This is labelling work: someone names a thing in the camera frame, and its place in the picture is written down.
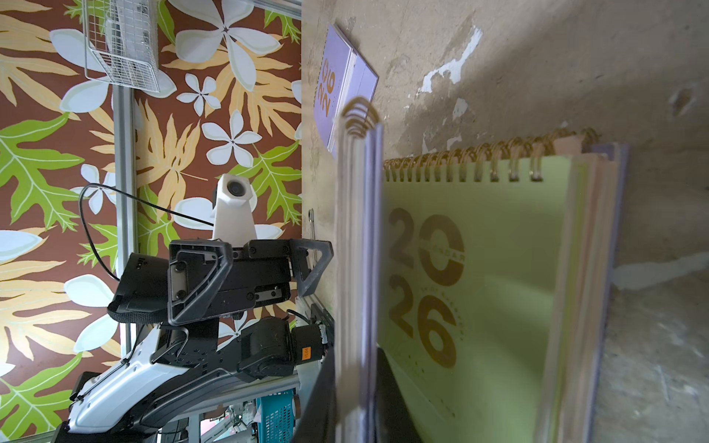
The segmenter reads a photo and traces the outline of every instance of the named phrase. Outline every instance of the white wire rack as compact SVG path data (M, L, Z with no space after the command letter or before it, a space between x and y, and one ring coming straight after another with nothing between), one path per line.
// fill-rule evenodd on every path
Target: white wire rack
M157 81L157 0L84 0L86 66L95 57L100 80L159 92Z

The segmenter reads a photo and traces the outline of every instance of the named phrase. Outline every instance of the white flower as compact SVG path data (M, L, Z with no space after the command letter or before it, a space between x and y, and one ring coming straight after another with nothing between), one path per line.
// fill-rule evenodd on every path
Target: white flower
M113 292L97 276L84 274L64 283L64 292L77 305L89 308L105 308L113 300ZM74 352L91 351L101 347L113 338L118 322L105 314L86 326L77 338Z
M300 80L296 80L291 83L291 91L293 91L293 96L296 98L298 103L303 104L303 89ZM298 123L298 128L296 129L295 137L296 140L303 139L303 122Z
M210 149L207 152L207 160L211 164L225 164L229 161L231 152L234 152L236 162L241 166L250 168L254 165L254 157L250 152L239 146L239 143L256 143L261 140L261 136L254 131L247 130L243 133L244 118L241 112L234 110L234 113L229 119L229 129L231 136L227 135L226 131L216 123L204 123L202 125L202 133L209 140L220 140L226 144Z
M234 76L247 91L253 91L256 84L256 66L246 51L234 40L258 55L269 54L281 47L278 40L260 30L230 28L232 24L251 14L254 10L253 3L242 0L222 0L224 19L219 15L212 0L170 0L170 3L185 14L216 27L215 30L192 29L178 32L175 37L177 57L190 63L204 63L212 58L224 39Z
M29 232L0 230L0 263L11 262L27 254L41 242L42 237Z
M14 364L9 364L9 363L0 363L0 377L3 375L7 374L8 372L12 371L15 369Z
M253 186L251 186L251 192L253 193L253 197L249 200L249 205L251 206L251 212L254 212L258 198L256 197ZM185 198L184 200L177 202L177 205L175 205L175 212L214 223L214 207L212 206L212 202L204 197ZM188 218L180 217L179 215L176 215L174 220L175 223L184 228L205 231L211 231L213 229L210 225L189 220ZM256 225L257 240L275 240L278 237L281 237L281 235L283 235L283 230L278 226Z
M49 33L49 38L64 60L91 71L105 72L93 54L84 56L84 34L76 29L55 29ZM177 90L175 83L163 71L157 72L157 83L160 92L145 93L163 99ZM99 108L108 96L108 83L99 80L89 80L73 86L62 98L59 109L65 112L91 112Z
M84 163L82 165L82 177L84 177L84 179L89 183L98 183L100 179L99 168L92 164ZM115 186L116 175L113 172L106 172L104 184L107 186ZM83 186L77 186L71 190L77 194L80 194L83 188ZM89 207L92 213L98 214L101 210L101 207L104 205L104 194L106 194L111 203L114 205L116 204L116 192L110 189L91 188L84 194L84 197L89 199Z
M184 81L187 83L187 86L192 88L192 91L194 92L183 92L182 94L177 96L177 99L180 100L182 103L190 103L193 101L194 112L196 112L198 116L202 116L202 111L204 111L205 100L207 101L207 104L211 106L212 109L221 108L221 103L219 103L219 99L217 99L215 96L209 95L217 89L217 82L212 77L207 77L204 79L204 84L201 90L199 88L199 80L194 74L185 74Z
M257 318L252 318L251 320L246 322L246 317L247 313L243 313L241 318L238 320L234 320L234 329L231 328L231 326L225 324L225 323L219 323L219 338L222 337L229 337L229 340L224 341L224 343L220 344L217 346L217 350L221 351L222 348L224 348L227 344L231 343L232 340L234 340L236 337L239 337L241 335L241 330L253 325L257 321L259 321Z

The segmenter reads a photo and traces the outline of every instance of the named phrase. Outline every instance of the gold spiral binding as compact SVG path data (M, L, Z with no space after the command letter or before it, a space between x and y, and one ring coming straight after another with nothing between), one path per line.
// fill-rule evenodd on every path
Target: gold spiral binding
M379 114L364 98L355 97L342 108L341 118L344 119L345 135L364 138L369 130L379 124Z
M430 152L406 157L403 159L389 159L384 162L384 176L387 181L442 181L441 167L445 165L458 165L458 181L466 181L469 166L472 166L472 181L483 181L484 163L490 162L490 181L500 181L498 164L500 160L510 160L508 167L508 180L520 181L520 159L530 159L529 177L531 181L543 181L542 159L554 155L554 141L560 138L581 135L581 145L584 150L597 143L598 133L592 128L586 128L579 133L566 129L558 129L539 137L515 137L507 141L500 141L490 145L483 143L467 149L453 151ZM445 181L454 181L454 168L446 168Z

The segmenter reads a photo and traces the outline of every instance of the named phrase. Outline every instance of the yellow leaf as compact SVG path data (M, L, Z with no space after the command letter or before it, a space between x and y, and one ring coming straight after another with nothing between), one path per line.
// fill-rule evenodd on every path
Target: yellow leaf
M106 342L101 349L113 355L114 357L121 358L121 346L114 339L110 339Z
M229 63L229 54L226 52L226 49L223 50L220 47L217 52L214 53L214 56L212 56L212 58L207 60L206 62L190 63L178 58L171 61L170 63L164 63L163 66L172 69L182 69L183 71L191 71L194 69L206 69L212 66L221 66L225 63Z
M259 84L272 84L274 86L280 86L283 89L291 90L291 81L282 79L277 75L273 75L266 71L256 71L256 82Z
M7 101L17 106L17 99L15 99L15 93L12 92L12 83L10 82L10 77L6 77L0 74L0 91L5 95Z
M234 72L231 70L231 66L224 66L216 78L217 88L211 95L215 96L220 102L224 101L224 97L226 97L226 93L229 91L229 86L231 86L233 81ZM214 109L209 106L209 103L206 103L204 107L204 116L209 117L209 114L212 112L214 112Z
M293 65L279 62L276 59L268 57L253 57L253 60L257 71L267 71L268 69L288 69L293 67Z
M20 231L21 231L21 232L26 232L26 233L28 233L28 234L39 235L39 234L42 234L42 233L44 233L44 232L47 232L48 230L52 229L53 227L54 227L54 226L50 226L49 228L24 228L24 229L20 229Z
M11 262L0 264L0 281L16 279L33 272L44 272L57 267L64 262L38 262L35 260L25 260L21 262Z
M290 300L282 301L281 303L276 303L283 312L287 312L288 309L296 310L296 304Z
M29 339L59 354L74 354L74 341L62 335L49 332L37 325L51 325L69 320L79 320L89 316L81 310L52 310L31 316L18 316L16 313L39 308L46 308L57 303L69 301L65 293L47 291L29 292L13 298L0 300L0 363L7 361L9 341L25 357L34 360Z
M96 108L89 112L89 115L98 123L103 126L105 130L113 134L113 119L102 109Z
M104 142L109 142L109 143L115 143L115 138L113 134L106 134L97 130L90 130L89 131L91 134L94 134Z
M145 186L164 177L162 188L157 195L157 204L165 208L173 208L184 198L186 184L182 171L194 160L197 142L201 135L199 123L194 128L192 124L186 126L178 139L171 115L166 124L163 140L160 125L150 104L139 103L138 108L144 124L143 129L138 131L138 140L135 143L137 185Z
M258 88L259 93L263 96L279 98L279 97L294 97L293 91L286 89L281 86L276 86L273 84L258 84L254 86L254 89Z
M0 33L0 47L15 51L54 52L52 43L39 38L27 38L22 33L5 31Z
M271 317L275 317L276 314L274 314L273 307L272 305L268 306L262 306L259 308L254 308L254 315L256 315L256 318L261 319L261 318L266 318L269 315Z
M28 71L49 72L50 74L67 76L78 75L76 71L68 66L60 65L59 63L42 58L16 58L13 63L18 68L27 69Z
M41 106L44 106L51 111L63 113L63 111L59 109L59 103L62 100L57 96L57 94L52 92L46 86L36 82L21 70L17 69L12 58L0 55L0 77L6 78L6 80L0 81L0 87L3 89L5 97L7 97L11 103L16 105L16 101L9 97L7 91L9 80L12 80L17 86L20 87L20 89L25 91L25 93L29 95L32 100L36 101ZM69 118L72 120L79 120L79 117L74 113L70 113Z
M49 31L40 26L25 23L14 17L0 15L0 32L8 33L13 38L24 40L29 45L37 45L42 48L30 49L30 51L57 52L50 42Z
M100 152L101 154L115 154L116 153L116 146L115 145L98 145L94 146L91 148L92 151Z
M163 208L174 208L177 202L184 199L187 185L184 177L176 171L168 171L162 181L160 192L157 193L157 205ZM162 217L163 211L158 211L157 217Z
M281 111L281 112L290 112L294 114L300 114L301 113L301 107L296 106L292 103L288 103L287 101L276 101L276 102L267 102L267 103L272 103L270 107L274 109L275 111Z
M64 284L59 281L33 280L9 280L0 282L0 297L10 298L30 292L41 292L46 296L49 296L49 293L62 293L64 292Z
M26 0L3 0L0 2L0 11L38 12L50 9Z

